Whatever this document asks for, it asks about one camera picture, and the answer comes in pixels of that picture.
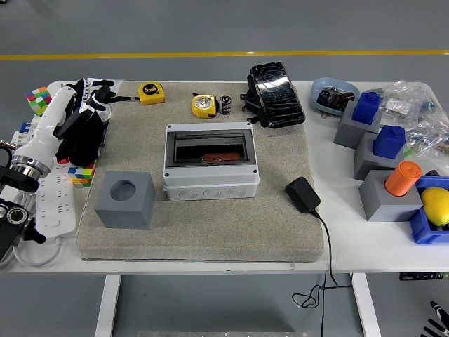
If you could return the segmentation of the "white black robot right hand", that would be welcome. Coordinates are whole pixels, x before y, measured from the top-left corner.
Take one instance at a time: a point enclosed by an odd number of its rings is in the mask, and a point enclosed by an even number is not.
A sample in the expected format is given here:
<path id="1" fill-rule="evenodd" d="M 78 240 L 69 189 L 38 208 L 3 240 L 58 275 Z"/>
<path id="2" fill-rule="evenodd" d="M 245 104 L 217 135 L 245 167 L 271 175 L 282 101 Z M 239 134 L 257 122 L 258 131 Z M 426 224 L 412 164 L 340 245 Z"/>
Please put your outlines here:
<path id="1" fill-rule="evenodd" d="M 430 323 L 430 327 L 424 326 L 424 332 L 421 336 L 448 336 L 448 312 L 443 309 L 437 302 L 431 301 L 430 306 L 436 313 L 439 321 L 429 318 L 427 321 Z"/>

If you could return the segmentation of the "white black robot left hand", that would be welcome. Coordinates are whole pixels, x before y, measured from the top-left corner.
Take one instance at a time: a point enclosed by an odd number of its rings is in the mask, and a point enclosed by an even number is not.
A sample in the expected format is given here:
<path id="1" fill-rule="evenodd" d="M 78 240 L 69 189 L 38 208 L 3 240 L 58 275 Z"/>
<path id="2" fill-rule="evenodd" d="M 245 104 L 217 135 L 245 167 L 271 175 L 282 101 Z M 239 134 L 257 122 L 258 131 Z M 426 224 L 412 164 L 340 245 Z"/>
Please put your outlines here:
<path id="1" fill-rule="evenodd" d="M 117 81 L 82 78 L 62 86 L 37 124 L 33 138 L 14 154 L 53 165 L 68 160 L 88 166 L 98 158 L 104 122 L 101 114 L 117 101 Z"/>

